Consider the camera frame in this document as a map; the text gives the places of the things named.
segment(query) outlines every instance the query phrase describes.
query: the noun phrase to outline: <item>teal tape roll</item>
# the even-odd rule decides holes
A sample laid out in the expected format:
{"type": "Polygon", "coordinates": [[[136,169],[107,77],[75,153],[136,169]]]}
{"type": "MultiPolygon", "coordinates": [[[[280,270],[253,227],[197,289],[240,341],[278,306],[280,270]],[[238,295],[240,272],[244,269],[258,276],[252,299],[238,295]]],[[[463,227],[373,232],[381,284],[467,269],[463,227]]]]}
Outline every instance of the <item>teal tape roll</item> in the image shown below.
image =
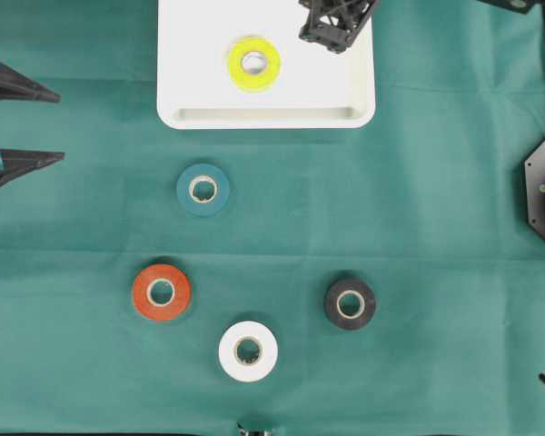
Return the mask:
{"type": "Polygon", "coordinates": [[[212,216],[222,210],[228,202],[230,184],[226,175],[208,163],[192,165],[180,175],[177,184],[178,200],[189,213],[198,216],[212,216]],[[213,194],[209,198],[196,195],[195,188],[200,183],[209,183],[213,194]]]}

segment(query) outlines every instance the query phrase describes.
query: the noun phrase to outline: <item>black clamp jaw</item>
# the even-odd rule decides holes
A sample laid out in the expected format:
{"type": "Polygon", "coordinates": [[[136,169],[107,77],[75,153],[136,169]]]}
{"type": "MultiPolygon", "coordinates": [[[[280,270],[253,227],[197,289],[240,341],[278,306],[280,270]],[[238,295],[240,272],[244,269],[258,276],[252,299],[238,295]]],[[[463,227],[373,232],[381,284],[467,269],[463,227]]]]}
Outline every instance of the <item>black clamp jaw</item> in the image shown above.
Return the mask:
{"type": "Polygon", "coordinates": [[[0,62],[0,100],[59,103],[61,96],[0,62]]]}
{"type": "Polygon", "coordinates": [[[64,153],[0,150],[0,187],[64,159],[64,153]]]}
{"type": "Polygon", "coordinates": [[[343,53],[353,45],[372,17],[378,0],[299,0],[309,9],[299,37],[343,53]]]}

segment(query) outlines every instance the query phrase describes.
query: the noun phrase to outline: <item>tape roll center hole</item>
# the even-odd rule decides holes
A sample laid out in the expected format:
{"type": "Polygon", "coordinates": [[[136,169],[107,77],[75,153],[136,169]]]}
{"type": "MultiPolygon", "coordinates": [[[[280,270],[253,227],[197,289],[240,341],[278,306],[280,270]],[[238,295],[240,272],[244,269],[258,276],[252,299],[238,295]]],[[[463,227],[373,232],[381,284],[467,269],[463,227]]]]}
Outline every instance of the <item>tape roll center hole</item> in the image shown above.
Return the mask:
{"type": "Polygon", "coordinates": [[[147,300],[154,306],[168,305],[175,298],[175,287],[169,280],[158,279],[147,287],[147,300]]]}
{"type": "Polygon", "coordinates": [[[196,203],[211,203],[218,194],[218,184],[209,175],[199,175],[190,183],[189,193],[196,203]]]}
{"type": "Polygon", "coordinates": [[[262,73],[268,66],[266,56],[261,52],[252,51],[244,55],[242,59],[243,70],[250,75],[262,73]]]}
{"type": "Polygon", "coordinates": [[[242,338],[236,343],[234,355],[243,365],[254,365],[261,358],[261,344],[254,338],[242,338]]]}
{"type": "Polygon", "coordinates": [[[354,320],[362,316],[365,301],[357,291],[345,291],[337,300],[337,311],[343,318],[354,320]]]}

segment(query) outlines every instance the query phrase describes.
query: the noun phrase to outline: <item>black metal bracket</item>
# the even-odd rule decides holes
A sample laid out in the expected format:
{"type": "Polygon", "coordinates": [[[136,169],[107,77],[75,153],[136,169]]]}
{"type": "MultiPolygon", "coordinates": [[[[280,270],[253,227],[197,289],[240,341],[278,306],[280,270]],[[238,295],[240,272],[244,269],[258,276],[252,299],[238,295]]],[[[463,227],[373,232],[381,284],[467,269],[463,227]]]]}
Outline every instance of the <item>black metal bracket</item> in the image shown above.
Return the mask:
{"type": "Polygon", "coordinates": [[[353,45],[372,17],[378,0],[299,0],[309,9],[299,37],[342,53],[353,45]]]}

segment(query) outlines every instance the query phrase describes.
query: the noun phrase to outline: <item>yellow tape roll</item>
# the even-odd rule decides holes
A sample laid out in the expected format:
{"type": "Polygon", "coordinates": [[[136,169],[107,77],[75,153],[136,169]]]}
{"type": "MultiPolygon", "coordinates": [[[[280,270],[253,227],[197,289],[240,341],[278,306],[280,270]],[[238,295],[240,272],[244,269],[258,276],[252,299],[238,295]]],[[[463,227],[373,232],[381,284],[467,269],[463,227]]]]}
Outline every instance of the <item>yellow tape roll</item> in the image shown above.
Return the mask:
{"type": "Polygon", "coordinates": [[[281,56],[265,39],[249,36],[236,43],[228,54],[228,72],[236,86],[244,91],[264,91],[281,72],[281,56]],[[256,67],[250,67],[251,60],[256,62],[256,67]]]}

